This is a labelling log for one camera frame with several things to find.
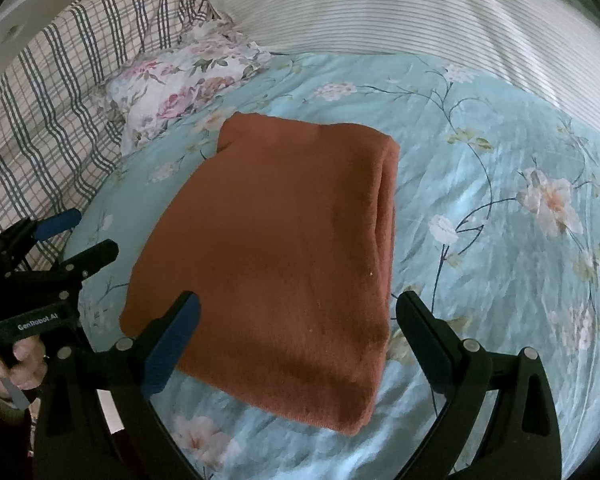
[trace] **orange-brown fabric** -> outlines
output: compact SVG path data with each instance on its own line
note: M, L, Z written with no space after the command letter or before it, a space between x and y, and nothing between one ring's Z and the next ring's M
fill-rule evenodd
M233 115L142 250L122 330L137 335L192 290L202 318L180 370L357 433L389 335L397 159L366 126Z

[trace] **dark sleeve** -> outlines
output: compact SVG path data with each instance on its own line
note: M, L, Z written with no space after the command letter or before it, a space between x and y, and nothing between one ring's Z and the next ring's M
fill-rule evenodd
M8 424L0 418L0 478L32 478L31 460L27 458L30 427L28 411L17 425Z

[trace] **human hand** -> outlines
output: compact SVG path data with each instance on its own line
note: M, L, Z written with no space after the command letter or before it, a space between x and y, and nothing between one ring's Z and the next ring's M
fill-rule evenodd
M0 379L10 378L11 382L21 390L31 390L40 386L46 374L44 360L45 346L36 336L27 337L14 343L13 355L19 361L11 370L0 359ZM0 381L0 396L8 399L9 394Z

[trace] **person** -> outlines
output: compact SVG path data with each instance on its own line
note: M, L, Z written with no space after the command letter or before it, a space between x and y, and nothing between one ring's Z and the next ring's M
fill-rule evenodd
M22 390L37 388L46 373L45 345L38 336L13 345L19 361L11 369L0 359L0 379L10 378ZM9 394L0 381L0 477L29 480L32 478L27 449L30 441L29 410L19 410L10 403Z

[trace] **blue floral bed sheet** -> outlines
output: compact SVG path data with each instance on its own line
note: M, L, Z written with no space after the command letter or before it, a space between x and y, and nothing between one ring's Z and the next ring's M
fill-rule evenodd
M122 336L118 316L136 258L236 110L366 124L400 144L394 295L416 290L461 338L490 351L538 349L557 407L563 475L573 472L600 436L600 134L443 59L278 56L123 159L66 248L70 256L105 238L120 245L115 263L84 283L80 309L94 348ZM443 403L392 325L374 415L354 437L270 415L179 372L152 403L205 479L390 480ZM488 400L457 468L477 449Z

